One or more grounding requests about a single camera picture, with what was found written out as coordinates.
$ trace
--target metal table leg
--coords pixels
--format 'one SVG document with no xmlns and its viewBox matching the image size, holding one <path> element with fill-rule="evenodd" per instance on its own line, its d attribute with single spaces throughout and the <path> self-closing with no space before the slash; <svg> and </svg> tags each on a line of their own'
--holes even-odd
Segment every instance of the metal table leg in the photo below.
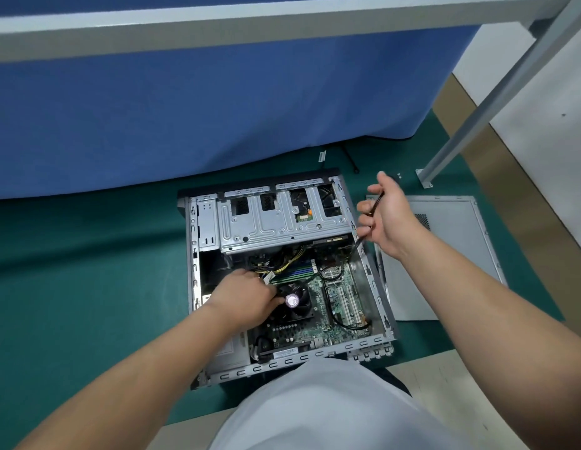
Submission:
<svg viewBox="0 0 581 450">
<path fill-rule="evenodd" d="M 581 0 L 571 0 L 540 37 L 467 118 L 455 135 L 423 169 L 417 169 L 424 188 L 455 158 L 482 128 L 553 58 L 581 29 Z"/>
</svg>

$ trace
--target baseboard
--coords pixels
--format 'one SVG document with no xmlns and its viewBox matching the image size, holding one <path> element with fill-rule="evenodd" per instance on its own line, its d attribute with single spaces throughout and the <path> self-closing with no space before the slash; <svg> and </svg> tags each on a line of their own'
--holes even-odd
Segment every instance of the baseboard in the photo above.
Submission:
<svg viewBox="0 0 581 450">
<path fill-rule="evenodd" d="M 449 135 L 454 134 L 475 108 L 453 75 L 444 84 L 433 107 Z M 581 248 L 578 243 L 490 125 L 462 156 L 561 309 L 566 325 L 581 336 Z"/>
</svg>

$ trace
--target green floor mat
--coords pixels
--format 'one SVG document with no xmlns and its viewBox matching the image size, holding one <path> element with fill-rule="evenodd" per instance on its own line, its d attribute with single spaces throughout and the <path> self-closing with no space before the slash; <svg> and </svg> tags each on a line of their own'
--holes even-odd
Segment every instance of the green floor mat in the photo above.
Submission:
<svg viewBox="0 0 581 450">
<path fill-rule="evenodd" d="M 347 141 L 361 173 L 339 148 L 353 202 L 378 170 L 400 172 L 407 194 L 474 195 L 511 289 L 556 318 L 556 305 L 461 157 L 419 185 L 414 169 L 447 140 L 431 113 L 410 140 Z M 106 369 L 188 313 L 184 220 L 176 191 L 319 167 L 308 148 L 220 172 L 70 196 L 0 202 L 0 449 L 18 440 Z M 452 348 L 438 322 L 403 322 L 393 357 L 401 363 Z M 169 422 L 238 405 L 252 390 L 235 381 L 187 393 Z"/>
</svg>

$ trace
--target person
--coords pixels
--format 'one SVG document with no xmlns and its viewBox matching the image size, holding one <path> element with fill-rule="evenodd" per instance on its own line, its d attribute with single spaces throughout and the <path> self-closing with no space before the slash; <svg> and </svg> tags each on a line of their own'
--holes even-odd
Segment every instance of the person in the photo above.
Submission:
<svg viewBox="0 0 581 450">
<path fill-rule="evenodd" d="M 385 173 L 359 202 L 360 236 L 398 259 L 489 401 L 532 449 L 581 449 L 581 338 L 482 272 L 415 219 Z M 209 302 L 115 365 L 32 431 L 19 449 L 143 449 L 213 355 L 284 302 L 237 270 Z M 407 394 L 358 363 L 318 359 L 264 385 L 212 449 L 466 448 Z"/>
</svg>

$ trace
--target gray metal beam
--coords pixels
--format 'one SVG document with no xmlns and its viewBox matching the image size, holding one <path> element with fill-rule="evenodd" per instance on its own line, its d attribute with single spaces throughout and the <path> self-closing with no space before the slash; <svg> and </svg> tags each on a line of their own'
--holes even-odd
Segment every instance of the gray metal beam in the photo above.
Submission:
<svg viewBox="0 0 581 450">
<path fill-rule="evenodd" d="M 526 51 L 501 82 L 467 118 L 457 132 L 423 169 L 417 169 L 424 188 L 444 167 L 474 140 L 481 130 L 581 29 L 581 0 L 571 0 L 550 27 Z"/>
<path fill-rule="evenodd" d="M 569 0 L 311 0 L 0 18 L 0 63 L 554 17 Z"/>
</svg>

